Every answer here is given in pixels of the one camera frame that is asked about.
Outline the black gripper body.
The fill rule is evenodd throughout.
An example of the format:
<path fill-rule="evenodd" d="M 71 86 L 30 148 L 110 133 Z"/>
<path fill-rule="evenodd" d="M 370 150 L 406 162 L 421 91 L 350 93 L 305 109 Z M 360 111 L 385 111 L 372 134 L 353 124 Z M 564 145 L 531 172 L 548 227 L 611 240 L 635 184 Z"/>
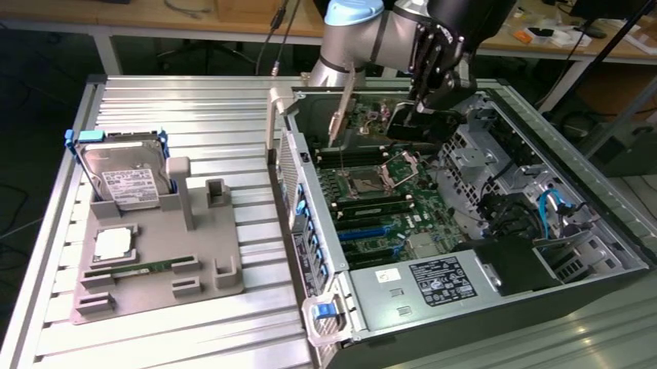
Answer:
<path fill-rule="evenodd" d="M 464 53 L 474 56 L 481 43 L 497 35 L 514 5 L 509 0 L 436 0 L 428 2 L 428 13 L 454 41 L 464 38 Z"/>

